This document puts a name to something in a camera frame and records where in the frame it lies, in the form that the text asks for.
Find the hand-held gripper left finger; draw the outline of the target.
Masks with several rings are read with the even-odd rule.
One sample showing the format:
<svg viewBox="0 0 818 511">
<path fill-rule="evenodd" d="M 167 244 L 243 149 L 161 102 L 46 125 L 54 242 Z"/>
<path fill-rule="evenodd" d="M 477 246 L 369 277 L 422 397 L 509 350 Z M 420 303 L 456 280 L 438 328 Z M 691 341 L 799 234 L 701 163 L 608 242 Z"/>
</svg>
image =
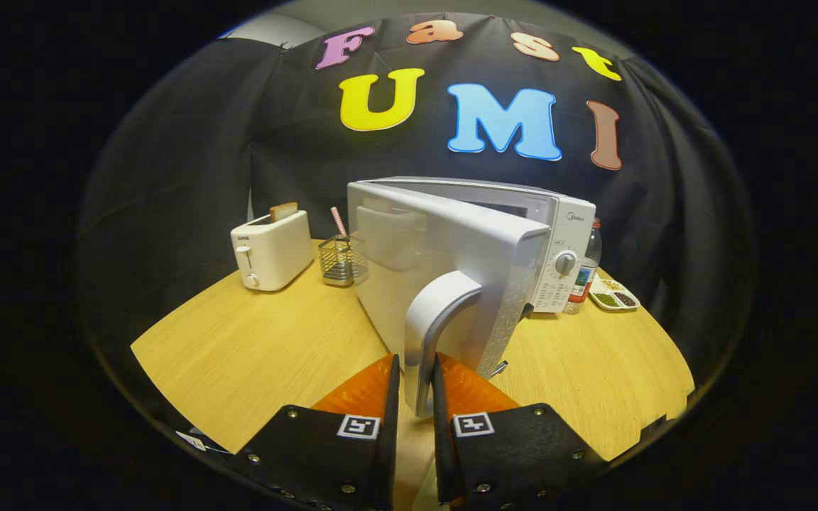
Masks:
<svg viewBox="0 0 818 511">
<path fill-rule="evenodd" d="M 236 473 L 298 510 L 391 510 L 400 360 L 370 363 L 311 407 L 283 405 Z"/>
</svg>

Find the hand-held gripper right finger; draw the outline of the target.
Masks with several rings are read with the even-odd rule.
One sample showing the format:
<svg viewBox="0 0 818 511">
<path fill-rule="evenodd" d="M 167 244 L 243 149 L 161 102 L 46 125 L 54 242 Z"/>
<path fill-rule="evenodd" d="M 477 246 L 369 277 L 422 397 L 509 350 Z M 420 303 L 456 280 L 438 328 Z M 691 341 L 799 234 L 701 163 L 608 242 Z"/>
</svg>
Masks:
<svg viewBox="0 0 818 511">
<path fill-rule="evenodd" d="M 520 405 L 444 353 L 432 403 L 437 499 L 451 510 L 558 510 L 609 469 L 551 405 Z"/>
</svg>

